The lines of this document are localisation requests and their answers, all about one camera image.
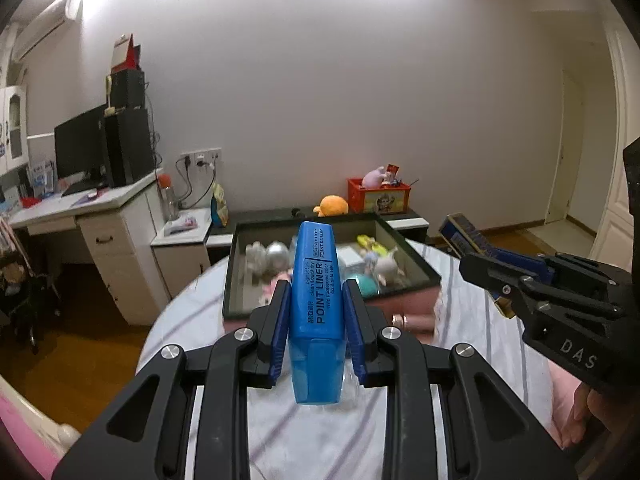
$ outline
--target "wall outlet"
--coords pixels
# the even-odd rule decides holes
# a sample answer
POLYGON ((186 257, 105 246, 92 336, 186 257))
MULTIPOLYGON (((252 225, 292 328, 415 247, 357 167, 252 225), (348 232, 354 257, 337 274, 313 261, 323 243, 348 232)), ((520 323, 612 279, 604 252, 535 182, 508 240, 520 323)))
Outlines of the wall outlet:
POLYGON ((193 152, 182 152, 180 154, 180 158, 184 158, 188 156, 191 159, 191 167, 192 168, 202 168, 202 164, 213 164, 214 161, 220 162, 222 158, 222 148, 209 148, 208 150, 196 150, 193 152))

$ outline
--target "striped bedsheet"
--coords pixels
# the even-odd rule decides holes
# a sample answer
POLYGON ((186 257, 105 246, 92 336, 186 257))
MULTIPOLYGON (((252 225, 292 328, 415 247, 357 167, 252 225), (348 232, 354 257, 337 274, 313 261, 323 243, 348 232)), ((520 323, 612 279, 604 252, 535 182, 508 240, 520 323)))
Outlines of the striped bedsheet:
MULTIPOLYGON (((452 348, 471 343, 545 426, 551 424, 552 385, 546 359, 525 346, 522 324, 500 316, 489 295, 466 283, 458 261, 434 248, 410 242, 441 275, 435 307, 434 344, 452 348)), ((200 348, 223 335, 222 295, 226 259, 209 269, 175 298, 149 333, 138 369, 168 343, 200 348)), ((378 480, 382 475, 386 390, 356 384, 350 362, 342 400, 335 406, 294 402, 288 356, 276 387, 248 392, 249 450, 254 479, 378 480)), ((438 476, 446 479, 444 434, 437 389, 433 409, 438 428, 438 476)), ((194 442, 202 391, 199 388, 190 430, 187 479, 192 478, 194 442)))

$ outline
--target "stuffed toy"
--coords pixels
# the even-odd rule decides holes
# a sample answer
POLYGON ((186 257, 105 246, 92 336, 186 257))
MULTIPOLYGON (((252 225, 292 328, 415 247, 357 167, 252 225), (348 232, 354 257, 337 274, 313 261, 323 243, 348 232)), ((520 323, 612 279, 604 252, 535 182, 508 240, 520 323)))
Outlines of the stuffed toy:
POLYGON ((347 201, 336 195, 325 196, 320 205, 314 208, 314 213, 318 213, 318 216, 346 215, 348 211, 349 204, 347 204, 347 201))
POLYGON ((393 248, 386 256, 381 256, 373 268, 373 275, 378 280, 378 283, 381 283, 383 286, 393 283, 398 277, 398 264, 394 258, 394 253, 397 250, 398 248, 393 248))
POLYGON ((275 278, 271 280, 269 285, 262 286, 262 295, 258 298, 258 304, 260 306, 265 306, 271 303, 273 299, 273 293, 276 291, 276 285, 278 285, 278 280, 287 280, 289 283, 292 281, 293 269, 287 272, 281 272, 275 278))
POLYGON ((380 166, 376 170, 369 171, 362 178, 362 187, 365 189, 375 189, 382 186, 382 181, 386 177, 386 171, 384 166, 380 166))
POLYGON ((261 276, 267 269, 267 249, 260 242, 247 245, 244 250, 246 271, 254 276, 261 276))

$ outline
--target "black speaker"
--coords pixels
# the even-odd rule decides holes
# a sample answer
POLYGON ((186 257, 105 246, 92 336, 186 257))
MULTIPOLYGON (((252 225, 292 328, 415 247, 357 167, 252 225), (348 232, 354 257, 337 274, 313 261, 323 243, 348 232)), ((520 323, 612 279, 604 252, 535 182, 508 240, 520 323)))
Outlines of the black speaker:
POLYGON ((111 106, 116 108, 145 107, 145 73, 126 68, 111 74, 111 106))
POLYGON ((105 117, 102 154, 110 187, 128 186, 154 170, 149 122, 144 108, 124 108, 105 117))

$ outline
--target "air conditioner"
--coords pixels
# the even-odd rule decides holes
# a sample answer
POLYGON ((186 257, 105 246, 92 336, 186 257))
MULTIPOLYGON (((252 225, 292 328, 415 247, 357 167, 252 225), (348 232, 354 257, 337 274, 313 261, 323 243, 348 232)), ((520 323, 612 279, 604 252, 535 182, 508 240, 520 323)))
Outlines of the air conditioner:
POLYGON ((58 0, 43 10, 15 39, 12 58, 20 62, 37 44, 66 22, 78 19, 82 0, 58 0))

